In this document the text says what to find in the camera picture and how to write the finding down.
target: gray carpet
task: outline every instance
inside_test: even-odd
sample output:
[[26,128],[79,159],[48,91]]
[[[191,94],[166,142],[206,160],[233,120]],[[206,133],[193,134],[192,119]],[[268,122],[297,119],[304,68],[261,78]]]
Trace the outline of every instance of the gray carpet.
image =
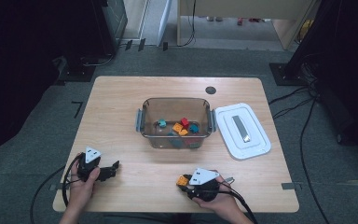
[[[97,76],[258,77],[268,100],[296,87],[278,87],[269,63],[287,63],[288,51],[145,47],[120,49],[116,58],[98,67]],[[30,114],[19,134],[0,147],[0,223],[30,223],[30,205],[39,185],[65,165],[81,121],[90,83],[52,86]],[[307,93],[271,105],[271,114],[309,98]],[[79,115],[72,102],[84,102]],[[259,223],[324,223],[302,168],[299,137],[310,104],[275,120],[300,208],[293,214],[255,214]],[[358,147],[336,143],[336,133],[323,105],[316,103],[305,131],[304,159],[315,194],[330,223],[358,223]],[[34,205],[35,223],[58,223],[52,209],[62,172],[44,186]],[[246,192],[240,192],[246,199]],[[103,223],[103,214],[84,214],[80,223]],[[147,220],[137,223],[148,223]]]

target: white lid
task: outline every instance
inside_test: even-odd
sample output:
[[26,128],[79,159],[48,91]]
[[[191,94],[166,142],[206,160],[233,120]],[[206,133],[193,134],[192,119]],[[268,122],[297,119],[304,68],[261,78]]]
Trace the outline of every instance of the white lid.
[[218,107],[215,116],[228,151],[235,160],[242,161],[271,150],[266,132],[247,104]]

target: human hand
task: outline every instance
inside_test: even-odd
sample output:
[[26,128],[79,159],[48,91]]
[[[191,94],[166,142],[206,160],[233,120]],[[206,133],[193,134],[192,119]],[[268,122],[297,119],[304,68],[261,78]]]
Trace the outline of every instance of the human hand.
[[77,166],[79,160],[76,160],[71,169],[71,188],[68,206],[62,216],[60,223],[77,223],[83,209],[89,202],[95,180],[100,175],[100,168],[94,168],[89,174],[89,179],[86,182],[79,180],[77,176]]
[[[219,187],[220,191],[230,192],[230,185],[225,182],[225,179],[221,175],[216,178],[216,181],[222,183]],[[232,195],[218,193],[216,198],[210,202],[205,202],[197,197],[194,197],[192,200],[202,208],[213,210],[218,216],[230,223],[252,223],[252,221],[240,210]]]

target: wooden table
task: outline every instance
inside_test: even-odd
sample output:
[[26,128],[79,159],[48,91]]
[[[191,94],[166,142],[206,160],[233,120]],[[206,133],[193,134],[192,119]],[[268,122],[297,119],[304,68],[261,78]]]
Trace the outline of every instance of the wooden table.
[[[216,88],[215,94],[205,89]],[[156,149],[135,131],[135,115],[151,97],[196,97],[212,108],[237,103],[249,105],[272,144],[260,157],[235,161],[219,131],[199,149]],[[298,201],[261,81],[244,77],[98,77],[77,131],[67,166],[87,146],[100,150],[100,167],[120,161],[117,176],[97,182],[86,211],[90,212],[209,212],[189,200],[175,186],[179,175],[196,168],[215,169],[234,177],[238,191],[254,212],[295,212]],[[64,211],[58,190],[53,207]]]
[[[177,45],[181,45],[181,17],[193,15],[195,0],[178,0]],[[195,16],[273,19],[282,43],[289,49],[304,21],[312,15],[320,0],[198,0]]]

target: hand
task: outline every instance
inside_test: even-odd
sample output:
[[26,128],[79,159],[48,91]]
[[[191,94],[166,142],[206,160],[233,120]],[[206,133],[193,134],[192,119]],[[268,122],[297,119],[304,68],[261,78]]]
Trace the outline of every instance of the hand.
[[83,182],[78,180],[77,177],[77,166],[79,161],[76,160],[71,169],[71,188],[70,188],[70,196],[68,207],[63,213],[62,219],[60,221],[61,224],[69,224],[69,223],[77,223],[78,218],[80,217],[83,209],[86,207],[89,202],[92,190],[94,187],[94,182],[100,175],[100,168],[96,167],[89,174],[89,179],[87,182]]
[[[220,185],[221,191],[230,191],[227,186],[230,186],[225,179],[220,175],[216,178],[216,181],[219,183],[224,183]],[[192,199],[202,208],[208,208],[213,210],[218,216],[227,220],[230,223],[243,224],[243,223],[252,223],[248,217],[240,210],[235,198],[229,194],[218,193],[216,198],[210,202],[205,202],[200,198],[194,197]]]

